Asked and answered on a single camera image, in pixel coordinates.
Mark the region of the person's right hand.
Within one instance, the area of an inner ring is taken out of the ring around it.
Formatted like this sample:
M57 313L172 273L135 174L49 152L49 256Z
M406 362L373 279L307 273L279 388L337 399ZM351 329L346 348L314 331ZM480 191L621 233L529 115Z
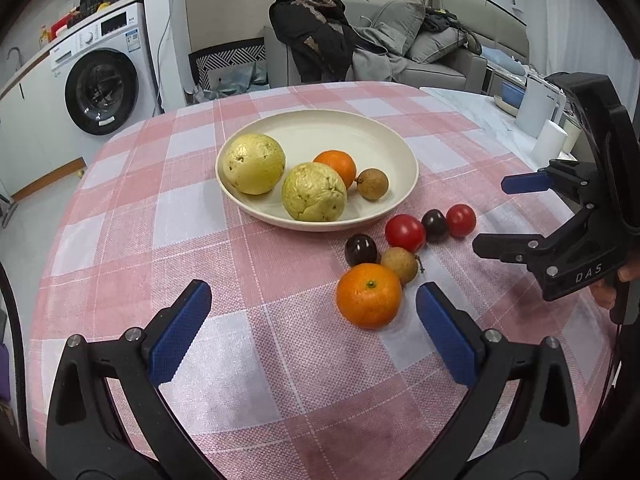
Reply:
M640 262L638 259L629 260L624 266L617 270L617 277L621 282L632 282L638 280L640 276ZM607 280L597 281L589 286L591 296L596 304L605 309L612 310L616 301L616 289Z

